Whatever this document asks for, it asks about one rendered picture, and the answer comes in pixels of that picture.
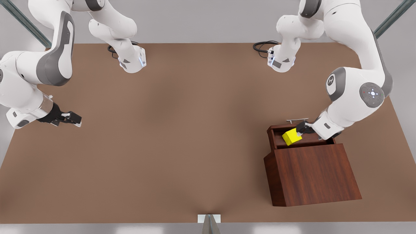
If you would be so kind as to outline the dark wooden drawer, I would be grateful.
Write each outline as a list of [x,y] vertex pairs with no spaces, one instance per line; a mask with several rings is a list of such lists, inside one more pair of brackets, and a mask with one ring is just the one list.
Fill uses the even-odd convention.
[[296,127],[296,124],[283,124],[283,125],[272,125],[267,130],[268,137],[269,137],[269,144],[271,150],[276,149],[288,149],[288,148],[301,148],[301,147],[309,147],[309,146],[318,146],[318,145],[333,145],[335,144],[335,139],[327,139],[327,140],[318,140],[318,134],[303,134],[302,139],[298,142],[295,142],[292,145],[287,146],[285,143],[282,135]]

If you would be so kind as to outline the yellow square block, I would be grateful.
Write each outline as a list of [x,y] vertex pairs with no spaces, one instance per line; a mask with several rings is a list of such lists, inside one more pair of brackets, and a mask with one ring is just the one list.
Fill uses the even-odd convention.
[[285,132],[285,133],[282,135],[282,138],[284,139],[284,141],[285,141],[286,145],[287,145],[287,146],[290,146],[290,145],[292,145],[292,144],[294,144],[294,143],[296,143],[296,142],[298,142],[298,141],[302,140],[303,138],[302,138],[302,136],[301,136],[301,135],[302,135],[302,134],[298,133],[298,132],[297,132],[297,129],[296,129],[296,128],[294,128],[294,129],[291,129],[291,130],[289,130],[289,131]]

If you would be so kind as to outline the silver frame post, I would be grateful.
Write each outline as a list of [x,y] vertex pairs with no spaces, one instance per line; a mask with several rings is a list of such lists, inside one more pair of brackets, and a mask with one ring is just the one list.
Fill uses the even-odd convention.
[[14,5],[10,0],[0,0],[7,12],[9,12],[27,31],[29,31],[44,47],[50,48],[51,41]]
[[380,38],[415,3],[416,0],[403,0],[373,32],[376,39]]
[[202,226],[202,234],[220,234],[214,215],[206,214]]

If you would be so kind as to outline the white post foot plate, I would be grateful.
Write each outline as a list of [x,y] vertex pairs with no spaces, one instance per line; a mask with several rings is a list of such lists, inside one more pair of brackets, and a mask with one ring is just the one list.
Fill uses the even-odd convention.
[[[198,223],[203,223],[205,221],[205,216],[208,214],[198,214]],[[212,218],[214,218],[215,222],[221,223],[221,216],[220,214],[211,214]]]

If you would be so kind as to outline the dark wooden cabinet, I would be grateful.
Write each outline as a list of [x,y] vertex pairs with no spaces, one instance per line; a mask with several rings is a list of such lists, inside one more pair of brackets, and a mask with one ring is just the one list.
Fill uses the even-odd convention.
[[274,149],[264,164],[273,206],[362,198],[343,144]]

